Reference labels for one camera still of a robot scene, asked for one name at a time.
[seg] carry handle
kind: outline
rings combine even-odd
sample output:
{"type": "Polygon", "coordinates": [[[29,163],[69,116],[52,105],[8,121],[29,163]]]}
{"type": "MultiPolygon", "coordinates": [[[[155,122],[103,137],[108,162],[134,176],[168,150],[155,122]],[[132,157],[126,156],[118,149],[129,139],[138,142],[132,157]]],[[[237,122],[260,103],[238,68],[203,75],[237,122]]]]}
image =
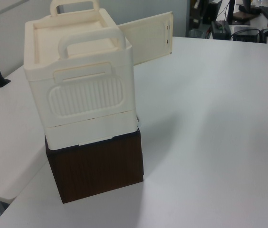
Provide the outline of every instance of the carry handle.
{"type": "Polygon", "coordinates": [[[123,32],[118,28],[101,28],[94,31],[85,31],[64,36],[58,44],[58,52],[60,59],[68,58],[67,47],[72,44],[83,43],[93,40],[105,39],[105,38],[117,38],[118,48],[125,49],[125,37],[123,32]]]}
{"type": "Polygon", "coordinates": [[[61,5],[66,5],[70,3],[79,3],[79,2],[85,2],[85,1],[91,1],[93,3],[93,8],[95,11],[99,11],[99,0],[52,0],[49,11],[52,17],[56,17],[58,15],[57,7],[61,5]]]}

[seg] cream storage box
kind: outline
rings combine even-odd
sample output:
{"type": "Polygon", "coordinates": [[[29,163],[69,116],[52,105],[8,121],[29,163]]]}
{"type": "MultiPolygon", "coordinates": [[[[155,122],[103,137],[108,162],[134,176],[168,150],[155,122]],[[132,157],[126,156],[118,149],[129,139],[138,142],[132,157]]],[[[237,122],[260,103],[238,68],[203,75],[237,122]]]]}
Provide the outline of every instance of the cream storage box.
{"type": "Polygon", "coordinates": [[[97,0],[92,10],[57,14],[58,5],[80,1],[87,0],[53,0],[50,16],[26,23],[24,69],[51,150],[135,132],[133,66],[171,52],[172,13],[123,31],[97,0]],[[148,26],[162,37],[145,40],[148,26]],[[139,46],[148,42],[144,53],[139,46]]]}

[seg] ribbed panel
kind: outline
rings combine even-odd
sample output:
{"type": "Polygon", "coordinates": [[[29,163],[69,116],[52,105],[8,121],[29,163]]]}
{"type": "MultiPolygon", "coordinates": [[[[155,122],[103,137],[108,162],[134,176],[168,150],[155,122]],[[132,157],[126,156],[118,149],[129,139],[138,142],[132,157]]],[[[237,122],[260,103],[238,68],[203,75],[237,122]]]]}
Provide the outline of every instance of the ribbed panel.
{"type": "Polygon", "coordinates": [[[49,93],[51,110],[59,116],[114,107],[122,99],[122,84],[112,76],[65,83],[49,93]]]}

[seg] open lid flap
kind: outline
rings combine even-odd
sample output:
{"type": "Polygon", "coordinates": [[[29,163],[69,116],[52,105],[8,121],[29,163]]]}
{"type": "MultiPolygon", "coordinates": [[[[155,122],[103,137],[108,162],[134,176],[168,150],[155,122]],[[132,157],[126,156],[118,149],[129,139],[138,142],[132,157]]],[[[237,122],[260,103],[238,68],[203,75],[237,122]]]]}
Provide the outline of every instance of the open lid flap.
{"type": "Polygon", "coordinates": [[[128,22],[118,27],[133,46],[134,65],[172,52],[172,12],[128,22]]]}

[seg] white desk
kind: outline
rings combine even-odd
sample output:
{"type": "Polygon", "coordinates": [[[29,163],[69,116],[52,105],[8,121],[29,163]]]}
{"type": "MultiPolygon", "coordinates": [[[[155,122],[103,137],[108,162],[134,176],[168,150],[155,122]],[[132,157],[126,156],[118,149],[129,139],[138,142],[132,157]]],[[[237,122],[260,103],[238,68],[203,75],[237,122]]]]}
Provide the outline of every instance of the white desk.
{"type": "Polygon", "coordinates": [[[47,162],[0,228],[268,228],[268,45],[174,38],[134,75],[144,182],[62,204],[47,162]]]}
{"type": "Polygon", "coordinates": [[[0,200],[11,203],[47,161],[43,128],[23,68],[0,88],[0,200]]]}

